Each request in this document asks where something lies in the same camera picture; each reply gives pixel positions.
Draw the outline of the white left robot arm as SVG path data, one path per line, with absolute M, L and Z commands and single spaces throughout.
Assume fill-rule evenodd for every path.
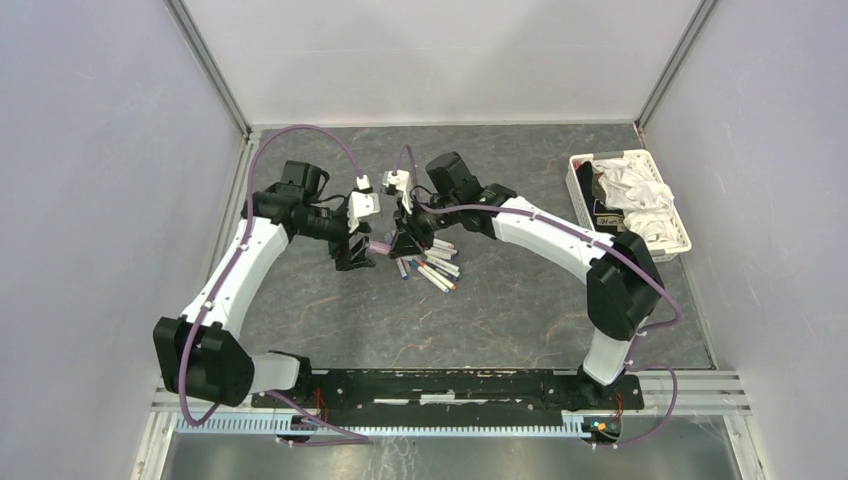
M 366 217 L 379 210 L 367 176 L 337 208 L 322 205 L 330 179 L 321 168 L 285 163 L 280 181 L 246 201 L 225 257 L 198 296 L 176 318 L 161 318 L 153 330 L 165 388 L 185 399 L 237 406 L 248 396 L 275 390 L 290 407 L 314 394 L 308 358 L 291 353 L 249 354 L 239 342 L 246 313 L 278 257 L 296 237 L 326 242 L 337 270 L 373 266 L 366 256 Z

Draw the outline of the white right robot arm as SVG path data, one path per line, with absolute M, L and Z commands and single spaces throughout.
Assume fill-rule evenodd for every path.
M 578 370 L 577 392 L 591 408 L 618 393 L 617 381 L 638 329 L 661 298 L 661 277 L 646 242 L 637 234 L 587 230 L 531 204 L 514 190 L 482 185 L 456 152 L 432 160 L 426 173 L 434 192 L 421 201 L 410 171 L 389 170 L 383 191 L 397 199 L 394 257 L 424 253 L 435 234 L 460 225 L 466 231 L 522 247 L 563 268 L 586 288 L 587 315 L 594 327 Z

